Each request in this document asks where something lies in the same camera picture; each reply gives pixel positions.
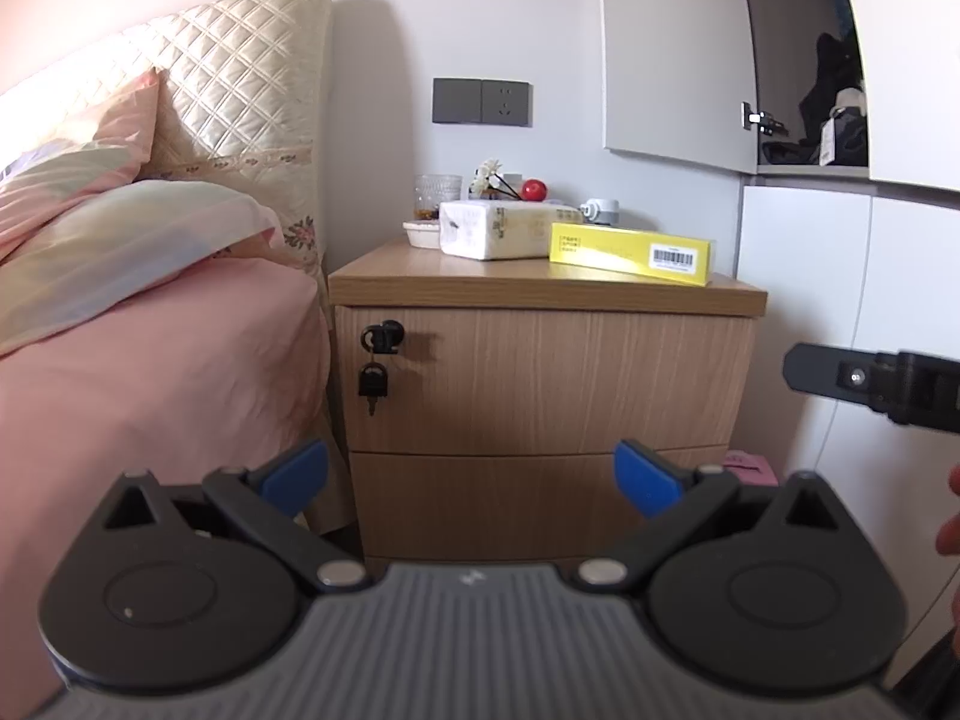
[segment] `white sticker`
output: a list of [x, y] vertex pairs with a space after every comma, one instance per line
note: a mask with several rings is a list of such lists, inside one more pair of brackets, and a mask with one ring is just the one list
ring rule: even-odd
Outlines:
[[696, 274], [697, 250], [684, 247], [665, 247], [653, 244], [650, 247], [650, 266], [655, 271], [671, 271], [674, 274]]
[[836, 159], [836, 131], [834, 122], [836, 119], [830, 117], [824, 123], [820, 131], [820, 164], [829, 165]]

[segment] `triangular hole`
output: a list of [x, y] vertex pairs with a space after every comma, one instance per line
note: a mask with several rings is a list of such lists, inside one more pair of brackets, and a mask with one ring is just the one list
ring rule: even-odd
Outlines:
[[157, 521], [140, 488], [127, 488], [117, 508], [107, 519], [107, 530], [136, 528], [138, 525], [152, 525], [155, 522]]
[[836, 520], [817, 493], [801, 490], [793, 502], [790, 514], [786, 515], [787, 525], [800, 525], [803, 528], [819, 528], [822, 531], [835, 531]]

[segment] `wooden nightstand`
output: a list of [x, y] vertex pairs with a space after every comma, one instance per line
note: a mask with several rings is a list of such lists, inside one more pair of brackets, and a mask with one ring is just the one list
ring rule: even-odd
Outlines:
[[[635, 437], [683, 466], [722, 461], [766, 293], [390, 242], [329, 279], [360, 531], [386, 560], [579, 559], [640, 522], [611, 450]], [[389, 394], [357, 394], [360, 334]]]

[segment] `pink bed sheet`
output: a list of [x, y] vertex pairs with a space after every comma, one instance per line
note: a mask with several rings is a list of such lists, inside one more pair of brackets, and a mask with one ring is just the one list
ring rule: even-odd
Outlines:
[[0, 718], [59, 686], [37, 601], [123, 469], [256, 466], [312, 424], [329, 372], [316, 284], [217, 259], [0, 359]]

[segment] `red fruit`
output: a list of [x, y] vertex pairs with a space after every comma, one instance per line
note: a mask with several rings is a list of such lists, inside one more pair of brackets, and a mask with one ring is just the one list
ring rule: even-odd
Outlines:
[[520, 187], [520, 196], [525, 200], [541, 202], [546, 200], [546, 184], [539, 178], [528, 178]]

